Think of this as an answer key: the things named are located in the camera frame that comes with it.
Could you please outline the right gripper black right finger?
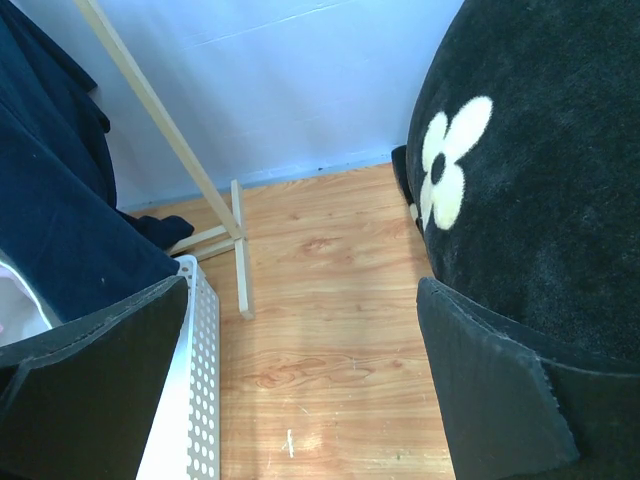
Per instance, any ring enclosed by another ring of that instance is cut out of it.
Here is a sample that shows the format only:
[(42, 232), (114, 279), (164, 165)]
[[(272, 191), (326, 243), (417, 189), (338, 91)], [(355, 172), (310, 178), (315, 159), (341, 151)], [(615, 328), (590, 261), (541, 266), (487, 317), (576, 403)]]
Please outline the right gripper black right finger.
[(459, 479), (635, 479), (639, 368), (421, 279), (417, 313)]

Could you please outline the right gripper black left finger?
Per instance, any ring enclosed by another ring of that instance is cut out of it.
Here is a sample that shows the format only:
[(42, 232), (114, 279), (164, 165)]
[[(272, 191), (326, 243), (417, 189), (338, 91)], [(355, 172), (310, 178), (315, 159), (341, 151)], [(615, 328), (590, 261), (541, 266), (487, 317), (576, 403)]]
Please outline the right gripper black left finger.
[(173, 276), (2, 347), (2, 478), (135, 478), (187, 303)]

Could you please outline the navy blue t shirt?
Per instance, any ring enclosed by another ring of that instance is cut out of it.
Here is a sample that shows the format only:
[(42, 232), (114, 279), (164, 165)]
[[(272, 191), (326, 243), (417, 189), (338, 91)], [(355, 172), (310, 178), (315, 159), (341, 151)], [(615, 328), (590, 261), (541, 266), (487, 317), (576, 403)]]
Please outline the navy blue t shirt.
[(1, 251), (61, 321), (178, 272), (178, 216), (117, 209), (95, 81), (13, 3), (1, 5)]

